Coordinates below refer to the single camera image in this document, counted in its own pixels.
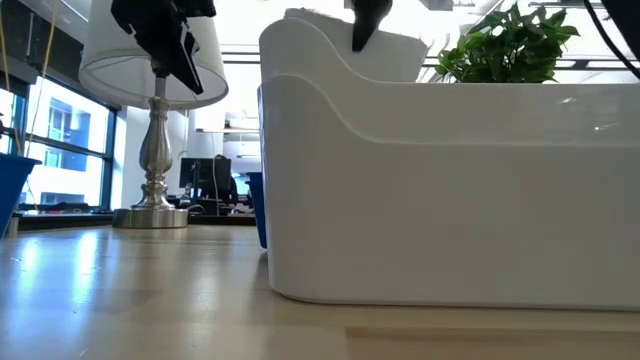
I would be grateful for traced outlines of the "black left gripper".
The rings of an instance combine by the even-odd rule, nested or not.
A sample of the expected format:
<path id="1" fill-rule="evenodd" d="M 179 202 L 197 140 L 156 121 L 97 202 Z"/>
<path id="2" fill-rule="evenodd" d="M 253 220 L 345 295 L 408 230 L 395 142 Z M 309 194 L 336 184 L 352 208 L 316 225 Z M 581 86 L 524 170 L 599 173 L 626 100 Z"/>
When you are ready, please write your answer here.
<path id="1" fill-rule="evenodd" d="M 188 18 L 216 15 L 213 0 L 112 0 L 116 23 L 143 47 L 160 43 L 163 66 L 195 94 L 203 92 L 194 55 L 200 50 Z"/>

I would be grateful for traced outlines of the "white shade table lamp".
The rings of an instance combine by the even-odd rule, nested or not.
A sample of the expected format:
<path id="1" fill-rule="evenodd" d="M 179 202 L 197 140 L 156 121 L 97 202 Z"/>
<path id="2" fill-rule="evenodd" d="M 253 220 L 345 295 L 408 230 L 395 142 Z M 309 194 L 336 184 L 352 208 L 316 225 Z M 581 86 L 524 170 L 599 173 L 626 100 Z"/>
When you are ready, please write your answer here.
<path id="1" fill-rule="evenodd" d="M 168 113 L 213 105 L 229 92 L 215 16 L 188 18 L 189 29 L 200 47 L 194 61 L 203 92 L 195 94 L 160 62 L 162 42 L 141 47 L 116 23 L 111 4 L 112 0 L 91 2 L 79 80 L 104 100 L 149 111 L 138 155 L 145 173 L 142 196 L 130 207 L 115 210 L 113 225 L 130 229 L 184 228 L 188 211 L 176 208 L 167 199 L 166 174 L 173 164 Z"/>

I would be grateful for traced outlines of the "black computer monitor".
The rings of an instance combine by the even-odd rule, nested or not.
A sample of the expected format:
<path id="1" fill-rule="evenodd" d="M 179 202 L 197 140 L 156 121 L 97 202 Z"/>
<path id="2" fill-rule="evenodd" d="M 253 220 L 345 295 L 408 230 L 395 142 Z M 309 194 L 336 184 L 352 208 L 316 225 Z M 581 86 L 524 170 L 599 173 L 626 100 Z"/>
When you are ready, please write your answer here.
<path id="1" fill-rule="evenodd" d="M 231 160 L 218 155 L 214 158 L 182 158 L 180 162 L 179 187 L 188 185 L 197 192 L 197 197 L 226 201 L 231 195 Z"/>

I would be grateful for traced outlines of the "green potted plant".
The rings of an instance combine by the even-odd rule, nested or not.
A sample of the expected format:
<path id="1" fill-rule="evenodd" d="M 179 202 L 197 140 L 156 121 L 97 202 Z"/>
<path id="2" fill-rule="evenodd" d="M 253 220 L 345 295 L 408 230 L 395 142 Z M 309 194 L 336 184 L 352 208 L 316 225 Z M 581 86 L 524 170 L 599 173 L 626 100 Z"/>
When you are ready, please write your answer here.
<path id="1" fill-rule="evenodd" d="M 459 83 L 544 83 L 555 76 L 566 43 L 580 35 L 565 23 L 567 11 L 529 14 L 517 5 L 493 11 L 438 55 L 436 72 Z"/>

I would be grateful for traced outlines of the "blue slotted plastic basket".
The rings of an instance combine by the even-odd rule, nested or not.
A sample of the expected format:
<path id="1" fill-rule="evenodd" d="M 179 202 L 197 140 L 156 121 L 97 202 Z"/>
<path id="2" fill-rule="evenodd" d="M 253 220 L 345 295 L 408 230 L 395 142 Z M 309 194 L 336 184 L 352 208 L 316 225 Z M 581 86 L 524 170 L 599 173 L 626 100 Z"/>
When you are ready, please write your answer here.
<path id="1" fill-rule="evenodd" d="M 0 153 L 0 239 L 4 236 L 22 188 L 39 160 Z"/>
<path id="2" fill-rule="evenodd" d="M 263 249 L 267 248 L 267 235 L 266 235 L 266 215 L 264 206 L 264 189 L 263 189 L 263 177 L 261 172 L 249 172 L 249 190 L 251 192 L 251 198 L 253 203 L 253 209 L 255 213 L 256 226 L 259 235 L 259 243 Z"/>

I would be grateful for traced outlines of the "black metal table frame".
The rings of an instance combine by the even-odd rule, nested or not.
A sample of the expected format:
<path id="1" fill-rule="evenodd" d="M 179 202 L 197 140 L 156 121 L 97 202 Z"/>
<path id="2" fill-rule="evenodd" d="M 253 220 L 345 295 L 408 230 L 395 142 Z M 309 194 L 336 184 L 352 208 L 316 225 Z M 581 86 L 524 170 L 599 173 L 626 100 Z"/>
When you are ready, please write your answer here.
<path id="1" fill-rule="evenodd" d="M 113 222 L 112 214 L 15 214 L 14 217 L 18 219 L 18 230 L 20 232 L 99 227 L 111 225 Z M 257 226 L 256 219 L 253 216 L 191 215 L 189 217 L 189 224 L 207 226 Z"/>

